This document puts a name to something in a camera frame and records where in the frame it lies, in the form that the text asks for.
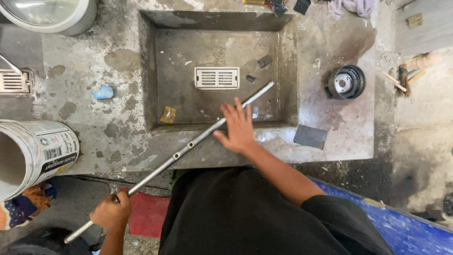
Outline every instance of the white bucket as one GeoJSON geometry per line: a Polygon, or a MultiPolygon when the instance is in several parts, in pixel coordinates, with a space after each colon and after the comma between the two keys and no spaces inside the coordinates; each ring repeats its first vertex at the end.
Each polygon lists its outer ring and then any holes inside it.
{"type": "Polygon", "coordinates": [[[0,201],[72,167],[79,141],[56,121],[0,120],[0,201]]]}

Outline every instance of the black clothing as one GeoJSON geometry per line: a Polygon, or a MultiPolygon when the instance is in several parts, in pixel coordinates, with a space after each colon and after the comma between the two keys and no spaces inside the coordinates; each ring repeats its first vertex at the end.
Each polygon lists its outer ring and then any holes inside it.
{"type": "Polygon", "coordinates": [[[257,170],[192,170],[176,182],[166,254],[393,254],[353,202],[314,196],[299,208],[257,170]]]}

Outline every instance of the blue sponge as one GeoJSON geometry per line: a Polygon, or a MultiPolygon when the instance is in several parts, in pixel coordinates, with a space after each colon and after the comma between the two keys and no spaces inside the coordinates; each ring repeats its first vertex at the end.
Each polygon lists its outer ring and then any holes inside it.
{"type": "Polygon", "coordinates": [[[109,99],[113,97],[113,89],[109,85],[102,86],[100,91],[93,92],[96,99],[109,99]]]}

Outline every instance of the floor drain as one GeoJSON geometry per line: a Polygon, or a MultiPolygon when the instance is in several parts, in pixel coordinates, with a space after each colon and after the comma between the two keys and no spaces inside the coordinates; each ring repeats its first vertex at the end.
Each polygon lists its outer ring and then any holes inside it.
{"type": "Polygon", "coordinates": [[[196,67],[195,87],[199,89],[239,88],[239,67],[196,67]]]}
{"type": "Polygon", "coordinates": [[[31,95],[31,78],[29,70],[17,75],[13,70],[0,69],[0,95],[31,95]]]}

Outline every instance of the person's right hand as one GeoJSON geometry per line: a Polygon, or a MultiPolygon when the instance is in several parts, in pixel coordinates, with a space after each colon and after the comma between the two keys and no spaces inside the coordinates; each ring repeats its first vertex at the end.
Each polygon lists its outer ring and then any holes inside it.
{"type": "Polygon", "coordinates": [[[228,137],[218,130],[214,131],[213,134],[225,148],[244,154],[247,150],[257,145],[255,132],[253,131],[251,107],[249,104],[246,106],[246,116],[242,110],[239,98],[234,98],[234,101],[236,102],[236,108],[229,103],[224,103],[220,106],[226,118],[228,137]]]}
{"type": "Polygon", "coordinates": [[[126,227],[130,217],[131,207],[126,191],[118,191],[117,196],[119,204],[113,201],[115,195],[110,195],[90,213],[91,221],[107,231],[115,227],[126,227]]]}

